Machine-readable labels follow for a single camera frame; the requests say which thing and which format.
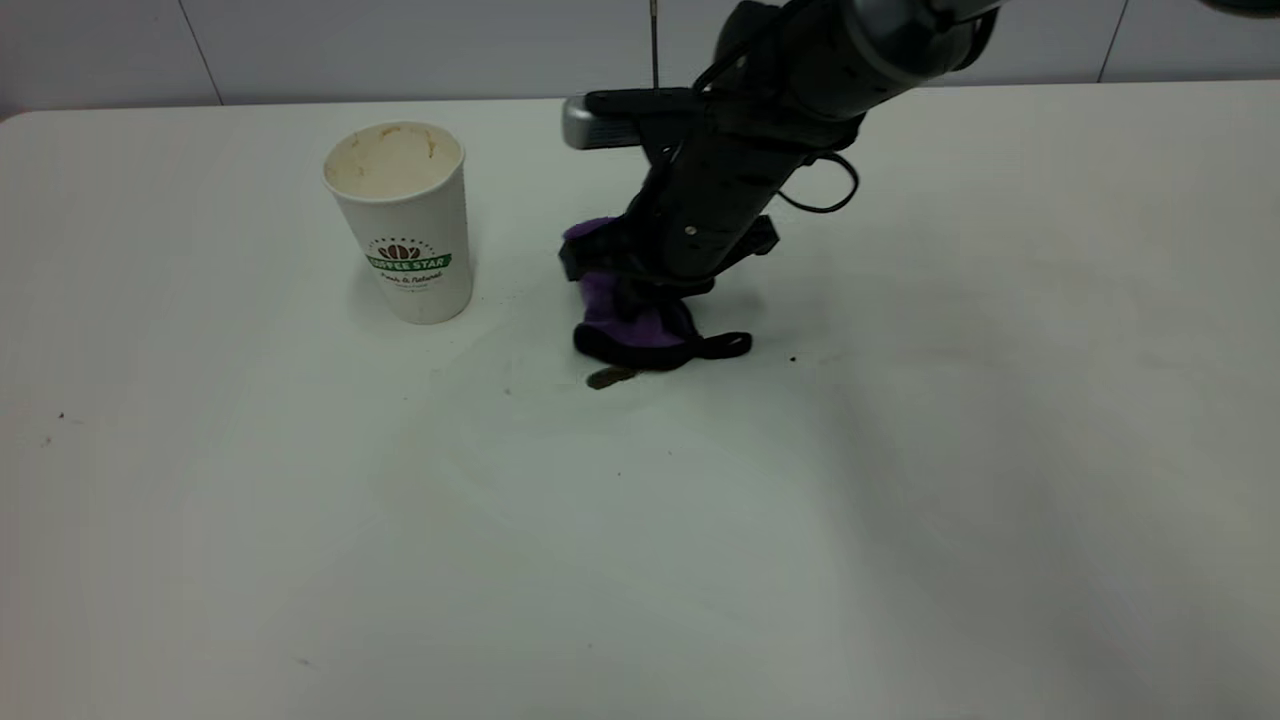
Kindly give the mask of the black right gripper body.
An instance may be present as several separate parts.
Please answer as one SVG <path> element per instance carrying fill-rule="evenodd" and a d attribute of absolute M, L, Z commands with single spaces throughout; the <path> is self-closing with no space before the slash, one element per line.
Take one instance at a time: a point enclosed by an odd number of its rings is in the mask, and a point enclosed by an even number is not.
<path fill-rule="evenodd" d="M 650 284 L 695 286 L 716 278 L 741 249 L 791 174 L 815 161 L 852 173 L 837 152 L 710 131 L 690 135 L 653 167 L 626 213 L 598 232 L 598 269 Z"/>

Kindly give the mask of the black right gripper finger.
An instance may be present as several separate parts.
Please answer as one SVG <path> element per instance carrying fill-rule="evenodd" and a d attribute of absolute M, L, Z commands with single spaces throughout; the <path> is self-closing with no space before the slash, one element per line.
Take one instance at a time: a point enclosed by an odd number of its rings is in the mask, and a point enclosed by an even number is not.
<path fill-rule="evenodd" d="M 564 278 L 576 283 L 589 274 L 613 273 L 613 234 L 566 234 L 558 252 Z"/>
<path fill-rule="evenodd" d="M 667 329 L 694 329 L 686 299 L 695 295 L 694 284 L 662 284 L 636 278 L 616 278 L 612 290 L 613 316 L 637 324 L 654 315 Z"/>

